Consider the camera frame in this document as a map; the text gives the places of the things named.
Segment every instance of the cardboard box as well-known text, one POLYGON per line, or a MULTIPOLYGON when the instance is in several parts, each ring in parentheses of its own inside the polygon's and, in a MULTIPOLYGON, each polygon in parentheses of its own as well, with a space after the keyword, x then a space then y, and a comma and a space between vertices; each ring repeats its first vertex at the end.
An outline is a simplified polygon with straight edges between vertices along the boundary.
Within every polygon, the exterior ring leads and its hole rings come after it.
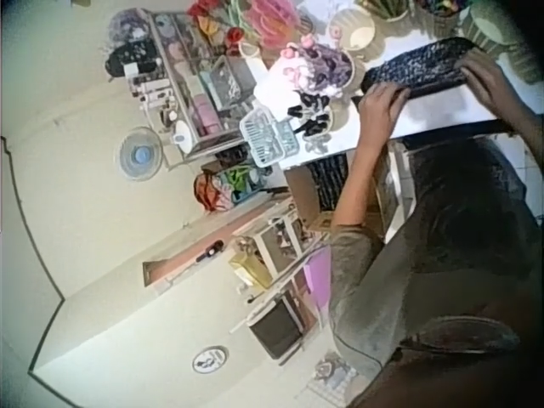
MULTIPOLYGON (((353 154, 353 151, 347 154, 350 166, 353 154)), ((329 232, 333 212, 320 210, 319 196, 309 168, 306 165, 295 167, 285 171, 285 176, 297 206, 298 216, 306 228, 313 231, 329 232)), ((398 201, 394 193, 393 180, 390 177, 388 155, 384 152, 378 160, 371 182, 365 225, 384 237, 397 206, 398 201)))

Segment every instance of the electric fan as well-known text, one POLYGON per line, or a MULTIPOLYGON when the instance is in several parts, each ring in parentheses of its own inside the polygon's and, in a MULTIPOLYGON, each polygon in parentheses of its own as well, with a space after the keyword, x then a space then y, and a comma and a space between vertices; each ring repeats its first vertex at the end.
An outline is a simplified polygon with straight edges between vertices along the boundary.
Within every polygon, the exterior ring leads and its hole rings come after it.
POLYGON ((117 161, 133 181, 145 181, 157 174, 162 164, 162 142, 148 127, 135 128, 122 142, 117 161))

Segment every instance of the gray shirt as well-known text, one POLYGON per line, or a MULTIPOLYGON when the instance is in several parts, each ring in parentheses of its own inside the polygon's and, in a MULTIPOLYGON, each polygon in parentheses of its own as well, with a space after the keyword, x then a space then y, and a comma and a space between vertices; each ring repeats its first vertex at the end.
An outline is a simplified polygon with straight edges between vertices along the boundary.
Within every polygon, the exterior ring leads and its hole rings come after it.
MULTIPOLYGON (((365 227, 339 227, 331 238, 334 340, 343 358, 370 380, 400 341, 417 334, 429 321, 475 315, 520 285, 534 288, 535 296, 541 294, 540 231, 522 201, 495 195, 500 202, 498 219, 508 214, 513 226, 510 235, 515 236, 512 242, 517 245, 504 246, 491 237, 489 247, 471 251, 455 242, 445 245, 443 235, 452 233, 449 229, 436 232, 434 223, 444 217, 440 208, 449 201, 441 203, 440 197, 447 194, 435 191, 430 196, 432 200, 421 199, 386 246, 365 227)), ((490 201, 478 203, 478 199, 467 194, 453 207, 476 208, 477 219, 479 214, 483 218, 490 201)), ((466 217, 459 217, 457 210, 454 213, 453 222, 446 219, 443 224, 455 227, 466 217)))

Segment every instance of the white basket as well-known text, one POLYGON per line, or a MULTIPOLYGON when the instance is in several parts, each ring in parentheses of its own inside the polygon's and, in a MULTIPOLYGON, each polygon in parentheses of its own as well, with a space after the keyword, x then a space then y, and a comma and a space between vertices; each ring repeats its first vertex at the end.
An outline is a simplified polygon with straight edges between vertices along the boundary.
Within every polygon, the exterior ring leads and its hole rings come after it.
POLYGON ((298 153, 299 145, 291 125, 287 121, 276 121, 265 106, 256 106, 249 112, 240 121, 240 131, 259 167, 298 153))

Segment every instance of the basket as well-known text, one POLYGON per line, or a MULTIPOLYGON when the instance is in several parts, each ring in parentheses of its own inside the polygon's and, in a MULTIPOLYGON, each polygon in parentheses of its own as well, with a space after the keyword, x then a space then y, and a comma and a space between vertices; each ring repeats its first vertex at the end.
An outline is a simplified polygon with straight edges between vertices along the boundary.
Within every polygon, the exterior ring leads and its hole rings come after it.
POLYGON ((289 123, 276 121, 264 106, 256 106, 240 121, 240 131, 259 167, 298 153, 298 141, 289 123))

